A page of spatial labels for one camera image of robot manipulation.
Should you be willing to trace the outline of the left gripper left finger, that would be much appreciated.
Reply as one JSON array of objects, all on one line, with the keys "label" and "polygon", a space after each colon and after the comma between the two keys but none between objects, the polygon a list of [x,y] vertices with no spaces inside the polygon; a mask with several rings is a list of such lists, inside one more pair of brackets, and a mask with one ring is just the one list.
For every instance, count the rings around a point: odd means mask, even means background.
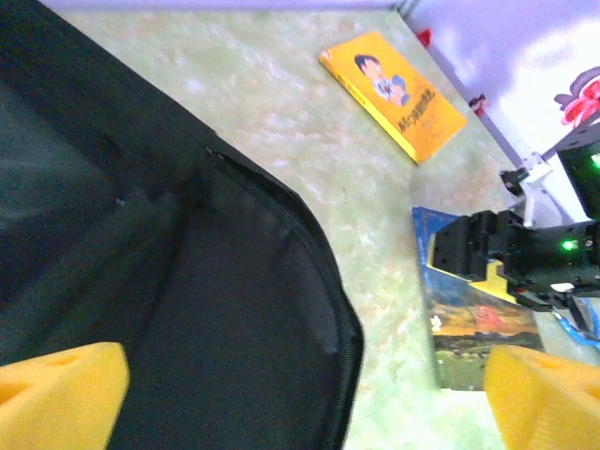
[{"label": "left gripper left finger", "polygon": [[106,450],[128,385],[116,342],[1,366],[0,450]]}]

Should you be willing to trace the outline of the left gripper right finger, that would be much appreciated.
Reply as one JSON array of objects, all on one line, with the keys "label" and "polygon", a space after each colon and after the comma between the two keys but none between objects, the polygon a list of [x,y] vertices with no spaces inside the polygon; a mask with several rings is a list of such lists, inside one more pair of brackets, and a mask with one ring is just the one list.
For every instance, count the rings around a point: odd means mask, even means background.
[{"label": "left gripper right finger", "polygon": [[600,367],[497,346],[484,390],[507,450],[600,450]]}]

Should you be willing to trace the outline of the Animal Farm paperback book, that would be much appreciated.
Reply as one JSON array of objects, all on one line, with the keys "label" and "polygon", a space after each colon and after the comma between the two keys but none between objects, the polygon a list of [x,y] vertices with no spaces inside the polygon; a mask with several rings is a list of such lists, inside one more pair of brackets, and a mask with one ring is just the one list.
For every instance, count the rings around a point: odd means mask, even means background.
[{"label": "Animal Farm paperback book", "polygon": [[431,238],[455,219],[426,207],[412,209],[436,382],[442,389],[481,391],[493,346],[517,345],[542,351],[544,345],[530,310],[428,267]]}]

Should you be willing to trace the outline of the yellow cartoon boy book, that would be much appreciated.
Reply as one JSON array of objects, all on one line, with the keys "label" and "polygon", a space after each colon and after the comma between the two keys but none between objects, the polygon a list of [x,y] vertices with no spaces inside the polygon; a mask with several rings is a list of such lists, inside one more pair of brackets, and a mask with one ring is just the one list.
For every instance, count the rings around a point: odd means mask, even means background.
[{"label": "yellow cartoon boy book", "polygon": [[417,164],[437,153],[467,119],[380,33],[331,47],[320,63]]}]

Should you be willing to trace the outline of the black backpack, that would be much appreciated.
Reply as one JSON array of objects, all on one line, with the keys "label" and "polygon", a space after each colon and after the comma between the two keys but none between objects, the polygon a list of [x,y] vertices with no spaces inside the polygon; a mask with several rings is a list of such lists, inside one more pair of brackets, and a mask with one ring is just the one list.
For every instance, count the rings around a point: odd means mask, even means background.
[{"label": "black backpack", "polygon": [[0,0],[0,365],[124,347],[109,450],[342,450],[364,338],[302,199],[38,0]]}]

